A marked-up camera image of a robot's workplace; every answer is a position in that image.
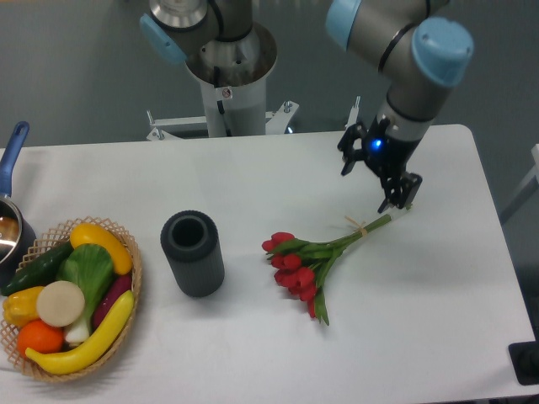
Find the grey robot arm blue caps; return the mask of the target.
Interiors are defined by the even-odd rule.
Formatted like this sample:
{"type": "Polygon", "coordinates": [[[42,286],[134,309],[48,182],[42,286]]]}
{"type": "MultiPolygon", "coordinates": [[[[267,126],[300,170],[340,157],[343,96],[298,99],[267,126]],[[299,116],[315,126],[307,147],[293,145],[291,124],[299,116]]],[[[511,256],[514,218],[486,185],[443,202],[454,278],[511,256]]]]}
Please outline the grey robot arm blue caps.
{"type": "MultiPolygon", "coordinates": [[[[338,144],[343,173],[363,162],[380,180],[381,209],[412,204],[421,177],[406,166],[472,58],[468,31],[437,16],[441,1],[334,1],[329,36],[391,85],[370,125],[352,123],[338,144]]],[[[199,84],[209,135],[268,133],[266,80],[277,57],[250,1],[152,1],[140,18],[150,46],[199,84]]]]}

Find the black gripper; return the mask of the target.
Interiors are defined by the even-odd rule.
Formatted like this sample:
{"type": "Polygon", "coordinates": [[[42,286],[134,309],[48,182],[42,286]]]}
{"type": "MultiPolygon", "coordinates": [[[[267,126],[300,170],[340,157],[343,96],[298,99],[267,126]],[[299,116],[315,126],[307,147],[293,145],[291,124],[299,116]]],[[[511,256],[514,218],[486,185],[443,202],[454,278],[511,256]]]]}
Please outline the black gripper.
{"type": "Polygon", "coordinates": [[[341,175],[348,175],[356,162],[364,161],[378,177],[384,191],[378,213],[390,207],[408,208],[414,201],[423,182],[416,173],[406,172],[409,158],[420,140],[402,141],[389,135],[389,120],[373,120],[368,132],[362,122],[350,125],[341,137],[337,148],[342,152],[344,166],[341,175]],[[365,138],[365,151],[356,149],[355,142],[365,138]]]}

